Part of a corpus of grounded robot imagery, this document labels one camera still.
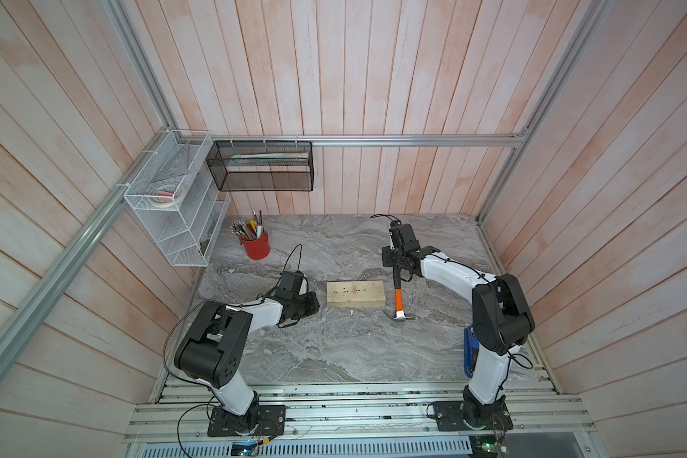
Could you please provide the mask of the wooden block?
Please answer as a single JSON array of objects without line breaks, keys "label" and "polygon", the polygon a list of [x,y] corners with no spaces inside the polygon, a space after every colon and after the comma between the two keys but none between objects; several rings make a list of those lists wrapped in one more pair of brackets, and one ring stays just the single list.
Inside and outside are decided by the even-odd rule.
[{"label": "wooden block", "polygon": [[383,281],[326,284],[326,304],[331,307],[382,307],[386,303]]}]

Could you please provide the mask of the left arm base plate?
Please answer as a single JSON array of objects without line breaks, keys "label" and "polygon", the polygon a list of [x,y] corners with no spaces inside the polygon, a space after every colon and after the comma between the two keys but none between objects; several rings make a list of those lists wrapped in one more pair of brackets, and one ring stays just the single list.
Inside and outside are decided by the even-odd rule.
[{"label": "left arm base plate", "polygon": [[208,426],[209,437],[262,436],[275,438],[284,433],[286,407],[284,405],[250,406],[244,415],[235,415],[217,406],[212,410]]}]

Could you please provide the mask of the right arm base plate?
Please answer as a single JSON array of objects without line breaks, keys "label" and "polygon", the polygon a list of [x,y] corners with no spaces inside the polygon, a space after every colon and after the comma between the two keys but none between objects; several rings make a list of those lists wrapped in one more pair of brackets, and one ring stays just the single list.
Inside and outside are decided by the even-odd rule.
[{"label": "right arm base plate", "polygon": [[491,405],[475,401],[438,401],[429,405],[429,418],[441,432],[511,431],[513,419],[503,397]]}]

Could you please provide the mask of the orange black claw hammer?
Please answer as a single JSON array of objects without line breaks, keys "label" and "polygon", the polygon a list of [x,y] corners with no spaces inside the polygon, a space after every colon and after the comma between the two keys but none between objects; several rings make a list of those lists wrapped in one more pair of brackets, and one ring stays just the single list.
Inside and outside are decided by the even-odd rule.
[{"label": "orange black claw hammer", "polygon": [[406,279],[402,278],[402,267],[399,265],[394,265],[392,267],[392,276],[393,276],[393,284],[394,284],[394,295],[395,295],[395,311],[394,314],[391,316],[391,319],[396,322],[404,322],[408,320],[415,320],[416,317],[414,315],[408,315],[406,314],[406,311],[404,310],[404,302],[403,302],[403,293],[402,293],[402,283],[403,282],[410,282],[412,280],[413,275],[410,274],[410,276]]}]

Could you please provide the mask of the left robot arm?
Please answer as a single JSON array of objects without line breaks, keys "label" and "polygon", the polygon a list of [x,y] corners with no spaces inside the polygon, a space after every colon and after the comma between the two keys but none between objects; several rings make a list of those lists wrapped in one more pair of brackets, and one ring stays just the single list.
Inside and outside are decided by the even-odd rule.
[{"label": "left robot arm", "polygon": [[259,421],[259,394],[239,372],[248,335],[268,327],[285,328],[320,310],[303,272],[284,271],[258,299],[238,305],[207,301],[179,342],[173,364],[219,401],[215,416],[250,431]]}]

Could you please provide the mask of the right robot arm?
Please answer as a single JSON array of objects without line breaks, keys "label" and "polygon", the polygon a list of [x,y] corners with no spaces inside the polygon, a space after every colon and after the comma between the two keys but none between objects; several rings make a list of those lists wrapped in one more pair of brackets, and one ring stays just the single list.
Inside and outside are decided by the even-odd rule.
[{"label": "right robot arm", "polygon": [[513,428],[506,406],[504,385],[511,362],[534,331],[535,322],[521,285],[515,276],[495,276],[446,256],[432,246],[421,246],[410,224],[391,215],[390,243],[382,249],[384,267],[393,273],[395,321],[408,317],[404,311],[402,273],[446,286],[471,303],[471,336],[478,343],[473,375],[461,401],[432,404],[429,418],[439,431],[482,431]]}]

